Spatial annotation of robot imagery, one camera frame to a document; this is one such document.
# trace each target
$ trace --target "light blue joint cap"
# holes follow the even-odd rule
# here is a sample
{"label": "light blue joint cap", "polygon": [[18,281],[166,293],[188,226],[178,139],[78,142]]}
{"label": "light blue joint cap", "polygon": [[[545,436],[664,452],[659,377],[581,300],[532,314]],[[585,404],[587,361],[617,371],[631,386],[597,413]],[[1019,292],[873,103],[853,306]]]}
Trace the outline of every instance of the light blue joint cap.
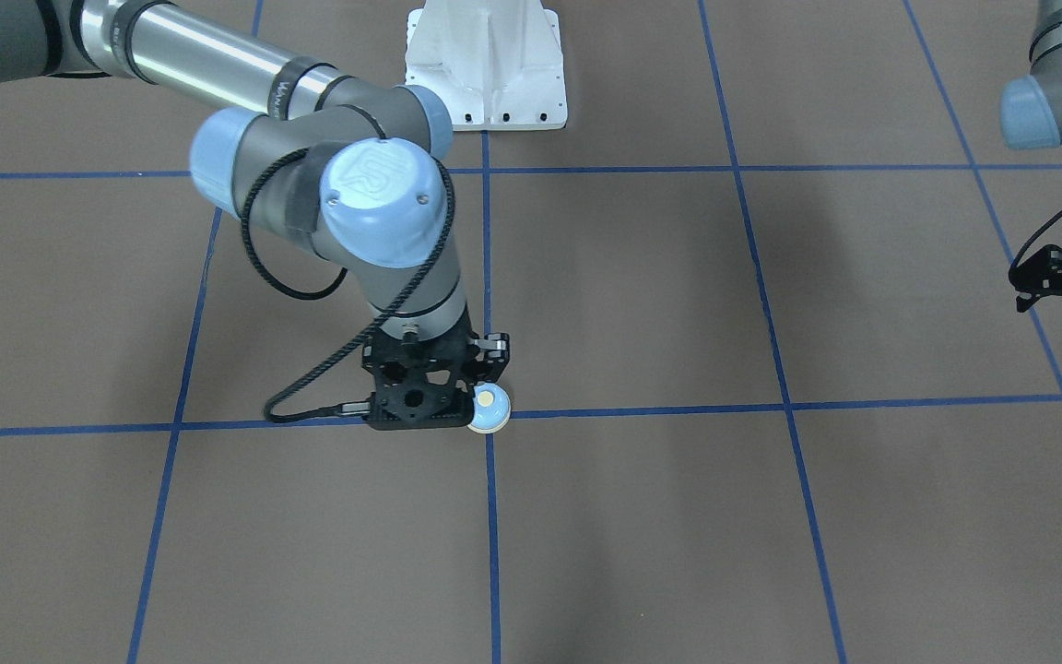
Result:
{"label": "light blue joint cap", "polygon": [[1058,148],[1059,125],[1044,88],[1033,75],[1011,81],[1003,90],[1003,138],[1014,150]]}
{"label": "light blue joint cap", "polygon": [[322,172],[322,218],[346,251],[380,268],[425,262],[445,222],[442,172],[421,146],[367,138]]}
{"label": "light blue joint cap", "polygon": [[473,388],[473,421],[469,429],[479,433],[498,431],[511,420],[511,396],[493,382]]}
{"label": "light blue joint cap", "polygon": [[425,116],[429,118],[429,154],[438,159],[444,159],[453,147],[453,118],[445,106],[445,101],[424,85],[401,85],[425,107]]}
{"label": "light blue joint cap", "polygon": [[191,142],[191,181],[203,198],[236,215],[233,175],[236,152],[249,125],[260,117],[247,108],[224,108],[203,122]]}

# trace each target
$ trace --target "blue cap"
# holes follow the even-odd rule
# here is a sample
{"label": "blue cap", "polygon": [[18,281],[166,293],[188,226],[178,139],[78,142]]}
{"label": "blue cap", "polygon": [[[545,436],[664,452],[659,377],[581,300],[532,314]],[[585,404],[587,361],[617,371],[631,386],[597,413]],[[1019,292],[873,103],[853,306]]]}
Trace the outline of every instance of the blue cap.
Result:
{"label": "blue cap", "polygon": [[346,251],[380,268],[425,262],[445,222],[445,185],[416,143],[367,138],[322,172],[322,218]]}
{"label": "blue cap", "polygon": [[425,107],[425,117],[429,118],[429,154],[438,159],[444,159],[453,147],[453,118],[445,106],[445,101],[424,85],[401,85]]}
{"label": "blue cap", "polygon": [[203,122],[191,142],[191,181],[203,198],[236,215],[233,175],[244,131],[260,117],[247,108],[224,108]]}
{"label": "blue cap", "polygon": [[493,382],[473,388],[473,421],[469,429],[479,433],[498,431],[511,420],[511,396]]}
{"label": "blue cap", "polygon": [[1011,81],[1003,90],[1003,138],[1014,150],[1058,148],[1059,125],[1044,88],[1033,75]]}

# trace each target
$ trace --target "ur logo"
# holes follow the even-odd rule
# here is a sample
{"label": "ur logo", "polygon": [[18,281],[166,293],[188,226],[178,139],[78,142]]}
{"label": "ur logo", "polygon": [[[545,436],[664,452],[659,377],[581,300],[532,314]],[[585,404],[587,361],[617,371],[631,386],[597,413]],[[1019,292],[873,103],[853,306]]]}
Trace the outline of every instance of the ur logo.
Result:
{"label": "ur logo", "polygon": [[387,148],[372,147],[360,152],[342,172],[341,185],[376,201],[387,199],[384,192],[393,182],[408,175],[409,160]]}

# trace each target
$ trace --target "black cable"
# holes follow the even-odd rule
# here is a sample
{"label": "black cable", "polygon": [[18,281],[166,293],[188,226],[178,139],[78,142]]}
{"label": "black cable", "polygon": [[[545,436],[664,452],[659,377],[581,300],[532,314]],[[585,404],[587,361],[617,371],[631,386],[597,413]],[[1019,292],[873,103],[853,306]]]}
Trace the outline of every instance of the black cable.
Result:
{"label": "black cable", "polygon": [[253,229],[252,220],[253,218],[253,203],[256,202],[257,194],[261,193],[261,189],[264,188],[266,184],[269,183],[274,175],[287,165],[298,163],[301,159],[305,159],[306,155],[309,154],[309,148],[303,148],[299,150],[294,150],[290,154],[282,156],[281,158],[275,160],[275,163],[269,165],[269,168],[261,172],[260,176],[257,176],[256,181],[253,182],[252,188],[249,189],[249,195],[244,198],[244,206],[240,209],[240,238],[244,242],[244,254],[249,257],[250,263],[253,263],[253,269],[256,269],[256,273],[260,274],[261,278],[269,286],[273,286],[274,289],[281,291],[281,293],[290,295],[297,300],[321,300],[322,297],[328,297],[330,293],[339,289],[342,282],[346,278],[346,269],[342,269],[339,276],[333,278],[333,283],[325,287],[322,290],[307,291],[307,290],[294,290],[290,286],[284,285],[281,280],[278,280],[276,276],[273,276],[269,272],[269,269],[264,268],[264,263],[261,262],[261,257],[257,255],[256,249],[253,248]]}
{"label": "black cable", "polygon": [[1027,242],[1024,242],[1024,248],[1018,250],[1018,254],[1015,255],[1015,260],[1011,262],[1010,269],[1014,270],[1018,268],[1018,263],[1024,261],[1024,254],[1027,253],[1027,249],[1031,249],[1031,244],[1035,243],[1035,240],[1040,239],[1041,235],[1044,235],[1046,232],[1048,232],[1049,227],[1055,226],[1055,223],[1057,223],[1061,219],[1062,219],[1062,210],[1059,210],[1057,215],[1052,216],[1052,218],[1046,221],[1046,223],[1043,226],[1041,226],[1040,229],[1037,231],[1034,235],[1030,236],[1030,239],[1028,239]]}
{"label": "black cable", "polygon": [[75,79],[80,81],[89,79],[113,79],[113,75],[107,74],[103,71],[50,73],[47,74],[47,76],[48,79]]}
{"label": "black cable", "polygon": [[355,348],[365,344],[375,333],[377,333],[384,323],[388,322],[390,318],[395,316],[396,311],[400,310],[404,303],[409,301],[410,295],[421,287],[421,283],[425,280],[425,277],[429,275],[430,270],[436,265],[436,261],[442,257],[442,252],[445,251],[445,244],[450,239],[450,231],[453,229],[453,215],[457,207],[457,201],[453,193],[453,181],[450,180],[450,173],[445,169],[445,165],[442,165],[440,160],[433,159],[436,163],[436,168],[442,172],[442,182],[445,185],[446,192],[446,207],[445,207],[445,226],[442,227],[442,234],[438,236],[436,243],[433,245],[433,251],[429,253],[429,257],[425,259],[425,262],[421,265],[421,268],[416,270],[416,273],[412,275],[409,279],[408,285],[404,287],[396,294],[395,300],[392,300],[392,304],[389,304],[388,308],[384,308],[379,316],[372,320],[371,325],[363,327],[359,335],[346,341],[346,343],[338,350],[337,353],[332,354],[330,357],[322,360],[319,365],[309,370],[309,373],[303,375],[297,381],[292,381],[289,387],[285,388],[282,391],[277,392],[266,402],[264,409],[261,413],[264,415],[266,420],[273,422],[274,424],[287,424],[290,422],[298,422],[301,420],[309,420],[312,416],[336,416],[340,415],[339,407],[337,405],[330,405],[330,407],[315,408],[312,410],[306,410],[303,412],[292,412],[288,415],[278,415],[273,412],[273,408],[276,408],[279,403],[290,398],[290,396],[297,394],[297,392],[303,391],[304,388],[309,386],[309,384],[316,381],[322,374],[327,373],[330,367],[339,364],[346,356],[354,353]]}

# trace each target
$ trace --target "gray floor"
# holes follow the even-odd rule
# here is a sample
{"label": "gray floor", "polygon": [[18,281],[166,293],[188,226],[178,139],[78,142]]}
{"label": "gray floor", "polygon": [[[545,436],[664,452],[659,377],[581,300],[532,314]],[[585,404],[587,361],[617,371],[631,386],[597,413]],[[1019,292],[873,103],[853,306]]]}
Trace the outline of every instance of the gray floor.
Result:
{"label": "gray floor", "polygon": [[[182,4],[376,83],[415,5]],[[0,663],[1062,663],[1033,4],[548,3],[568,129],[448,159],[493,440],[262,425],[357,291],[258,282],[183,173],[209,109],[0,85]]]}

